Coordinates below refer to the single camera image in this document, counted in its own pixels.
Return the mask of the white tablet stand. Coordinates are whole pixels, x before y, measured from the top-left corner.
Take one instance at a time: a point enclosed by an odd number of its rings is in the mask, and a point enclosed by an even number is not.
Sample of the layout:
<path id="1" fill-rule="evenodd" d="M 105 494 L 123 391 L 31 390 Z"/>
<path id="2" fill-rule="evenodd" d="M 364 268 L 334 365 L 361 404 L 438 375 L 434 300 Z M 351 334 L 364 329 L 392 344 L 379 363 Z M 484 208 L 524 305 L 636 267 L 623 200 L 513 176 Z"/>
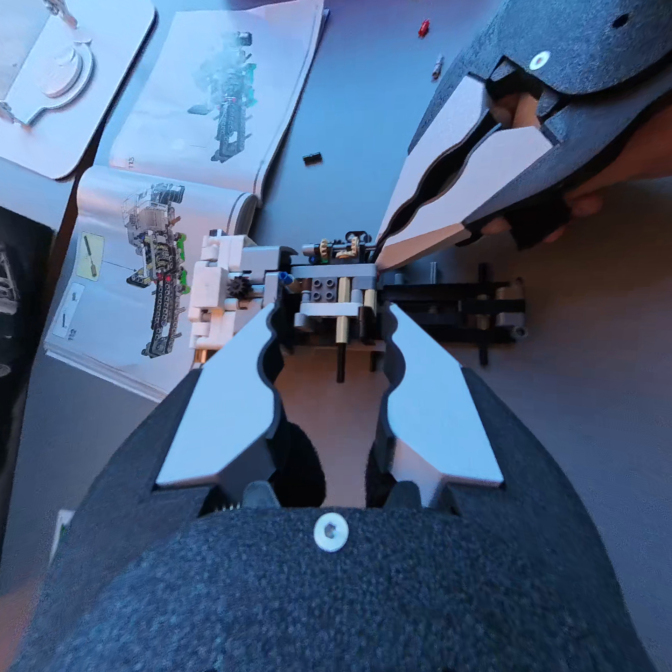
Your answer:
<path id="1" fill-rule="evenodd" d="M 1 157 L 52 180 L 80 162 L 145 42 L 151 1 L 43 1 L 44 25 L 1 95 Z"/>

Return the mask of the lego instruction booklet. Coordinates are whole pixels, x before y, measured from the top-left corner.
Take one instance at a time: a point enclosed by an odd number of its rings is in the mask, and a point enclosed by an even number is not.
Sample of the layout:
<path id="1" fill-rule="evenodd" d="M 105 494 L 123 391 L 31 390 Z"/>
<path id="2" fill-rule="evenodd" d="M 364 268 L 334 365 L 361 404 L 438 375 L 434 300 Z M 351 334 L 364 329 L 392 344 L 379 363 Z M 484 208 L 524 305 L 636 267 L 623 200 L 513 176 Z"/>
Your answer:
<path id="1" fill-rule="evenodd" d="M 249 237 L 323 1 L 175 14 L 106 167 L 85 172 L 49 356 L 154 402 L 272 301 L 296 252 Z"/>

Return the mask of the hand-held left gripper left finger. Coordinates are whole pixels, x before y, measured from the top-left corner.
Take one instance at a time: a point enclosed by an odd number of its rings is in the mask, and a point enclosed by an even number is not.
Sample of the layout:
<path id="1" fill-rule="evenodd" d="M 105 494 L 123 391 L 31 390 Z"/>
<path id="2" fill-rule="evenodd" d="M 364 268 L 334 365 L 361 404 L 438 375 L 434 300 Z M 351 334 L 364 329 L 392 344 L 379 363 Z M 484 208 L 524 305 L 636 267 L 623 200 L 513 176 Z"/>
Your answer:
<path id="1" fill-rule="evenodd" d="M 262 308 L 199 370 L 157 487 L 245 488 L 275 472 L 271 442 L 281 399 L 274 383 L 284 366 L 280 315 L 279 302 Z"/>

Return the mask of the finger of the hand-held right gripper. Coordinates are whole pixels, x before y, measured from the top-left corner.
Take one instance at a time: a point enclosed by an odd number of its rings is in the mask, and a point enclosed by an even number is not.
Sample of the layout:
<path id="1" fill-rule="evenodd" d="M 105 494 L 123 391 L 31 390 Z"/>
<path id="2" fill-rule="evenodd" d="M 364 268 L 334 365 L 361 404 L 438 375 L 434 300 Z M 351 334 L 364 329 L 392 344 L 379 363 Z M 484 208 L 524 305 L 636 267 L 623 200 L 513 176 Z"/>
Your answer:
<path id="1" fill-rule="evenodd" d="M 496 128 L 482 81 L 464 77 L 449 95 L 402 165 L 376 239 L 375 258 L 392 254 L 391 239 L 450 189 L 470 152 Z"/>
<path id="2" fill-rule="evenodd" d="M 419 207 L 410 222 L 390 236 L 375 265 L 394 270 L 465 240 L 466 218 L 550 151 L 552 143 L 531 126 L 500 130 L 469 155 L 448 189 Z"/>

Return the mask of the dark printed box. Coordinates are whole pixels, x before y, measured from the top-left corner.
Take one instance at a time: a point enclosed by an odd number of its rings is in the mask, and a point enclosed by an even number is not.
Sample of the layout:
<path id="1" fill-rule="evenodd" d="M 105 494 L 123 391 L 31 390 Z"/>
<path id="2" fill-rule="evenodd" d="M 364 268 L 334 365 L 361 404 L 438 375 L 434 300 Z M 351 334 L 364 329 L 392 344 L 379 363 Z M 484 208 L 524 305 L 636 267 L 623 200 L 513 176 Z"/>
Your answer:
<path id="1" fill-rule="evenodd" d="M 54 232 L 1 208 L 1 534 L 18 457 L 29 378 L 45 322 Z"/>

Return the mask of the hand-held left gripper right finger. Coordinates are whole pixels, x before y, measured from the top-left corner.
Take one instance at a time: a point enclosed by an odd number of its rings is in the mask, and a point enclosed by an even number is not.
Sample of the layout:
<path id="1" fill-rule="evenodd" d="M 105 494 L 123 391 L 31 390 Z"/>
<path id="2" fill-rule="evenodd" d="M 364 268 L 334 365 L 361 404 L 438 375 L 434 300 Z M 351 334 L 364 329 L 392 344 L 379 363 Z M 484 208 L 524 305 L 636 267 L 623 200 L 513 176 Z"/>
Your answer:
<path id="1" fill-rule="evenodd" d="M 375 434 L 375 506 L 457 509 L 452 485 L 504 477 L 462 366 L 397 304 L 382 315 L 388 387 Z"/>

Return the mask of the white green card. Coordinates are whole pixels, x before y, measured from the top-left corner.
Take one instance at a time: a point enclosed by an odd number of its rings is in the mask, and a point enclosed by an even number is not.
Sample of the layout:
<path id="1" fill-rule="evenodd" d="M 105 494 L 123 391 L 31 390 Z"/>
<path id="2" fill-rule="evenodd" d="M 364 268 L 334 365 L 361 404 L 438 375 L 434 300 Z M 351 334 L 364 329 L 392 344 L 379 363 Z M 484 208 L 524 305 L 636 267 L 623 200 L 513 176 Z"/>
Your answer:
<path id="1" fill-rule="evenodd" d="M 49 563 L 51 563 L 55 558 L 56 551 L 58 550 L 58 545 L 60 541 L 63 539 L 64 535 L 67 533 L 71 525 L 74 514 L 75 511 L 71 509 L 60 509 L 58 511 L 56 515 L 55 533 L 53 536 L 52 540 L 53 542 L 50 549 Z"/>

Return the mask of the person's right hand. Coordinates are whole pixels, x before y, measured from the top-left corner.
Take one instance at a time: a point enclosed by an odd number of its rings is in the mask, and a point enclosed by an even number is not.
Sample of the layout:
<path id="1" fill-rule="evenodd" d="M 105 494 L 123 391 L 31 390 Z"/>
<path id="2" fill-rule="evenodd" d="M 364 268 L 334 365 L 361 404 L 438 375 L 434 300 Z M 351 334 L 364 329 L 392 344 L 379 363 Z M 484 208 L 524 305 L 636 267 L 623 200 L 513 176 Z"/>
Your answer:
<path id="1" fill-rule="evenodd" d="M 597 214 L 603 192 L 628 181 L 671 176 L 671 106 L 653 115 L 603 171 L 565 194 L 570 221 Z"/>

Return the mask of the grey white lego vehicle model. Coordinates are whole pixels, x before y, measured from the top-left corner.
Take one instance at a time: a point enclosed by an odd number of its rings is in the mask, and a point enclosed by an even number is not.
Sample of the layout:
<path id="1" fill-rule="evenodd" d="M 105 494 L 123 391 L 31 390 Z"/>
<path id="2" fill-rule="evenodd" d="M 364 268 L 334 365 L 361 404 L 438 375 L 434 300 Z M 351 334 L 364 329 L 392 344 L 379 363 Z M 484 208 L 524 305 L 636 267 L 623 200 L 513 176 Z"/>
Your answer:
<path id="1" fill-rule="evenodd" d="M 203 365 L 267 305 L 281 309 L 287 349 L 335 348 L 338 382 L 345 379 L 347 348 L 367 351 L 376 370 L 384 350 L 379 312 L 387 302 L 439 343 L 477 348 L 483 367 L 490 348 L 527 336 L 523 279 L 496 281 L 492 266 L 481 263 L 473 281 L 448 282 L 433 258 L 423 264 L 424 275 L 380 273 L 374 247 L 365 231 L 350 231 L 345 239 L 305 245 L 307 263 L 294 264 L 288 247 L 209 231 L 188 309 L 194 365 Z"/>

